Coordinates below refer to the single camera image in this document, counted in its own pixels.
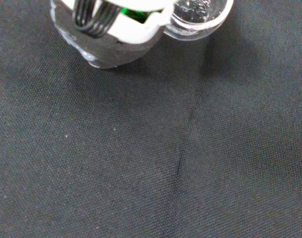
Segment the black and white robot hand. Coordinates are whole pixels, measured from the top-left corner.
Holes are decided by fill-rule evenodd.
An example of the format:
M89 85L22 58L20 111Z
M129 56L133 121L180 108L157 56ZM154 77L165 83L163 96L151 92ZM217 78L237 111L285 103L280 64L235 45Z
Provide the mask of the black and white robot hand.
M140 45L168 25L173 0L52 0L51 17L70 44Z

